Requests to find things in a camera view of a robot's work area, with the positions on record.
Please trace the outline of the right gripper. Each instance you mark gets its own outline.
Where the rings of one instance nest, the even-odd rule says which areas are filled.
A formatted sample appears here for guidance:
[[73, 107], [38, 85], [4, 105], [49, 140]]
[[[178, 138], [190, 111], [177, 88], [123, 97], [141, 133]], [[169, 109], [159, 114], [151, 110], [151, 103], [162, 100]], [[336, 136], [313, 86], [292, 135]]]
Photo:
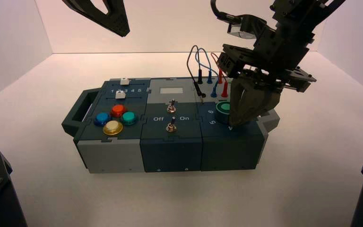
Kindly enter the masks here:
[[[227, 77], [233, 78], [230, 126], [246, 124], [274, 109], [283, 88], [305, 92], [312, 82], [317, 81], [299, 66], [314, 36], [313, 32], [290, 33], [279, 28], [265, 28], [252, 50], [223, 45], [217, 65]], [[255, 89], [245, 89], [244, 81], [252, 83]]]

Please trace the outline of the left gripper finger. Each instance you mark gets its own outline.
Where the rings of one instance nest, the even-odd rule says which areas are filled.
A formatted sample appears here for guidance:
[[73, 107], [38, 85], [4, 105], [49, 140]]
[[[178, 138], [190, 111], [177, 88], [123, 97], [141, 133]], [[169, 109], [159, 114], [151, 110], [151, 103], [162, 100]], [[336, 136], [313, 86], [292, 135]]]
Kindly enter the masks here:
[[121, 37], [130, 32], [128, 18], [123, 0], [109, 0], [109, 28]]
[[[102, 12], [90, 0], [63, 0], [62, 2], [64, 2], [71, 10], [113, 32], [109, 28], [109, 11], [107, 13]], [[103, 0], [103, 3], [106, 9], [109, 10], [108, 0]]]

